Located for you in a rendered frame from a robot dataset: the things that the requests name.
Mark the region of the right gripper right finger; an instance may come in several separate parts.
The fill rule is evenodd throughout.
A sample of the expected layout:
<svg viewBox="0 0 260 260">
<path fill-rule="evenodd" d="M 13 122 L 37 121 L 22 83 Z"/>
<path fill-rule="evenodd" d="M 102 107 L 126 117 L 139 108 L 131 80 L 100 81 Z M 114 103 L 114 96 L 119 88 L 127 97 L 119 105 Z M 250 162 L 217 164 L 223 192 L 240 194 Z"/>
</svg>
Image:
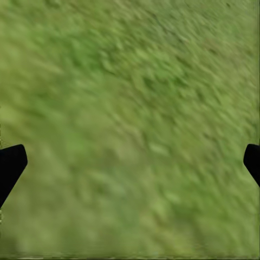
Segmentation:
<svg viewBox="0 0 260 260">
<path fill-rule="evenodd" d="M 249 144 L 245 150 L 243 163 L 260 187 L 260 146 Z"/>
</svg>

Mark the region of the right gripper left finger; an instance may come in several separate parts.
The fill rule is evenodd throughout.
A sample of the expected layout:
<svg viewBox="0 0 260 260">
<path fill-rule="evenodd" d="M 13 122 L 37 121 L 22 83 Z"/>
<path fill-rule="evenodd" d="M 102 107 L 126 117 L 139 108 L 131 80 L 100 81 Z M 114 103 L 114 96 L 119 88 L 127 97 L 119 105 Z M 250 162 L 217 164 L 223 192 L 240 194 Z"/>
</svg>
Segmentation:
<svg viewBox="0 0 260 260">
<path fill-rule="evenodd" d="M 0 150 L 0 207 L 28 164 L 22 144 Z"/>
</svg>

